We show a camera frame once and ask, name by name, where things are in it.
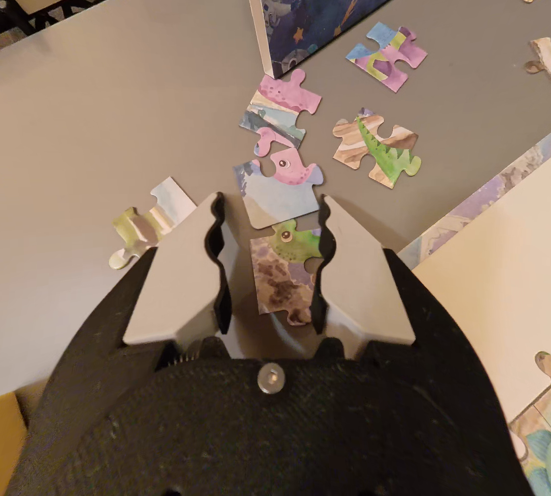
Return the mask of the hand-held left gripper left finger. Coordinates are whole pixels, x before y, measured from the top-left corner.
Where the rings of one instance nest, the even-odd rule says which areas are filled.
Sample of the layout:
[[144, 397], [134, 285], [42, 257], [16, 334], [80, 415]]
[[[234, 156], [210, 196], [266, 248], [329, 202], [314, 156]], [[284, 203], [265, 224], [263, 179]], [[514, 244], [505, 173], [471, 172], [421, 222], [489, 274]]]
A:
[[196, 341], [227, 334], [231, 293], [224, 264], [223, 193], [210, 194], [156, 248], [123, 335], [128, 346]]

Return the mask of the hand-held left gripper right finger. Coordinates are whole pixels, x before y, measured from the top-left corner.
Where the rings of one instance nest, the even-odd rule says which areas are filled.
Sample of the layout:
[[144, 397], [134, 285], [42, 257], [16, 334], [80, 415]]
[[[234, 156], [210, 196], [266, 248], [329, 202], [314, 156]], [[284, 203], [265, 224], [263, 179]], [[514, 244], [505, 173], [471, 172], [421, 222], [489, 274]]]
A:
[[382, 244], [334, 198], [319, 208], [322, 263], [315, 274], [311, 320], [335, 338], [344, 356], [361, 356], [368, 343], [411, 345], [416, 340]]

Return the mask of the pink dinosaur head puzzle piece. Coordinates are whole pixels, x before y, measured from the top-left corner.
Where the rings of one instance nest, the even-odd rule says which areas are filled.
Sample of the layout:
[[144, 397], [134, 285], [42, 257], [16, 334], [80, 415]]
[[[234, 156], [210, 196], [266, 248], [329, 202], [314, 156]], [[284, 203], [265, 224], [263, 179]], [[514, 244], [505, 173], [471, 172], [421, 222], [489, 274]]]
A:
[[273, 176], [261, 171], [258, 160], [232, 168], [250, 224], [254, 229], [307, 215], [319, 209], [313, 187], [324, 183], [320, 167], [305, 166], [295, 148], [271, 155], [275, 165]]

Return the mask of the white puzzle tray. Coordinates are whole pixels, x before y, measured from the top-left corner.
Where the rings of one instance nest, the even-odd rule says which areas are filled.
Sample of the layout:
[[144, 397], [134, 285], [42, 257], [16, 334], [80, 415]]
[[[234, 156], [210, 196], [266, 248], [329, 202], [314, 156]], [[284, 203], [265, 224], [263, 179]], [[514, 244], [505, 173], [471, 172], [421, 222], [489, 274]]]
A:
[[412, 271], [471, 342], [509, 427], [510, 393], [550, 386], [550, 160]]

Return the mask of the pink spotted back puzzle piece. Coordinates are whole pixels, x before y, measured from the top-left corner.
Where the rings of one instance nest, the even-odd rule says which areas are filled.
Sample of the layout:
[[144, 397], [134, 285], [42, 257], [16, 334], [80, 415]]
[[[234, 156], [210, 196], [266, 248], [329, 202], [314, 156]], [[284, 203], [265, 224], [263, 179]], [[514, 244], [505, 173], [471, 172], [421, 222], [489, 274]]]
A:
[[298, 149], [305, 130], [296, 127], [303, 111], [315, 114], [322, 97], [301, 87], [305, 71], [293, 71], [289, 81], [265, 75], [242, 116], [239, 126], [258, 136], [254, 153], [268, 155], [272, 142]]

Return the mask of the jigsaw puzzle pieces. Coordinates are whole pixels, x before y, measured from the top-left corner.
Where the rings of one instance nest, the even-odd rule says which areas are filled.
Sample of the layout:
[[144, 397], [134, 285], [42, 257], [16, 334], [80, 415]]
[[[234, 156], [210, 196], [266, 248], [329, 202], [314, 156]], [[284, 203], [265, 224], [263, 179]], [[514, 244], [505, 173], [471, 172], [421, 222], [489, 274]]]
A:
[[[199, 0], [191, 2], [199, 6]], [[214, 0], [208, 0], [205, 5], [214, 6]], [[420, 48], [414, 46], [413, 37], [414, 34], [404, 27], [394, 31], [384, 24], [377, 23], [375, 28], [368, 32], [368, 38], [375, 40], [379, 49], [372, 52], [362, 44], [355, 45], [352, 52], [347, 55], [347, 60], [396, 91], [407, 78], [407, 74], [396, 68], [396, 62], [398, 60], [416, 62], [417, 57], [426, 55]], [[221, 154], [223, 147], [226, 151], [230, 150], [227, 144], [222, 142], [222, 129], [199, 129], [188, 116], [182, 116], [182, 120], [187, 122], [187, 129], [183, 132], [185, 142], [192, 145], [200, 160], [214, 157], [214, 151]], [[417, 136], [395, 125], [388, 139], [379, 138], [377, 129], [382, 122], [382, 116], [376, 115], [369, 109], [362, 109], [351, 123], [345, 120], [339, 121], [333, 132], [342, 142], [335, 153], [335, 158], [349, 167], [359, 167], [360, 158], [374, 151], [376, 163], [370, 178], [390, 187], [396, 182], [400, 173], [414, 174], [421, 163], [420, 158], [411, 154], [410, 150]], [[414, 269], [548, 160], [550, 160], [550, 135], [542, 138], [450, 213], [424, 231], [402, 249], [398, 256], [408, 267]], [[158, 209], [163, 207], [167, 210], [164, 213], [166, 217], [170, 215], [186, 217], [194, 208], [191, 200], [171, 178], [156, 187], [152, 194], [157, 197]], [[133, 256], [137, 256], [148, 246], [155, 245], [157, 239], [161, 238], [161, 236], [155, 236], [153, 229], [149, 228], [152, 241], [147, 244], [146, 236], [141, 236], [139, 229], [133, 227], [139, 222], [145, 224], [146, 220], [139, 217], [133, 209], [127, 211], [127, 216], [135, 216], [135, 220], [130, 221], [123, 216], [120, 220], [113, 222], [117, 225], [121, 237], [128, 241], [124, 249], [115, 252], [109, 259], [110, 267], [113, 269], [123, 268]]]

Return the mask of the yellow plastic bin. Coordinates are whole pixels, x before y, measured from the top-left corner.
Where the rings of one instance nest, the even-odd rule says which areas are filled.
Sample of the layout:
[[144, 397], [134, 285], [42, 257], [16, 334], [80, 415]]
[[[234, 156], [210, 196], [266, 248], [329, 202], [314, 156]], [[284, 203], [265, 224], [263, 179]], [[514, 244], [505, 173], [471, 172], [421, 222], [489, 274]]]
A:
[[20, 458], [27, 429], [15, 392], [1, 395], [1, 495]]

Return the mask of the joined green dinosaur puzzle pieces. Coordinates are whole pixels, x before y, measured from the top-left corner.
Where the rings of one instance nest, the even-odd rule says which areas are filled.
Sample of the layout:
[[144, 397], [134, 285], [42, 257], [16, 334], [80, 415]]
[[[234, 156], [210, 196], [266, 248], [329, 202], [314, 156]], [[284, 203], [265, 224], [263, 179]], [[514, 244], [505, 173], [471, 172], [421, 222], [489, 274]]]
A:
[[509, 428], [520, 439], [520, 465], [534, 495], [550, 495], [550, 386], [533, 398], [510, 393]]

